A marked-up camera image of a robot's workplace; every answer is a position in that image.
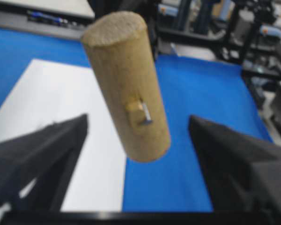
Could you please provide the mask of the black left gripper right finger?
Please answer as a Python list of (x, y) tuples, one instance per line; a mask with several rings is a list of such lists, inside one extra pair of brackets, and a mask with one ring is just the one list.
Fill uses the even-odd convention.
[(281, 216), (281, 146), (196, 115), (188, 130), (215, 211)]

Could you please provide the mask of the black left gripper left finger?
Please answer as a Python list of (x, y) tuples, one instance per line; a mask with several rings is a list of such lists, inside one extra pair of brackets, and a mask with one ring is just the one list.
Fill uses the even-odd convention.
[(88, 116), (0, 142), (0, 205), (59, 211), (88, 133)]

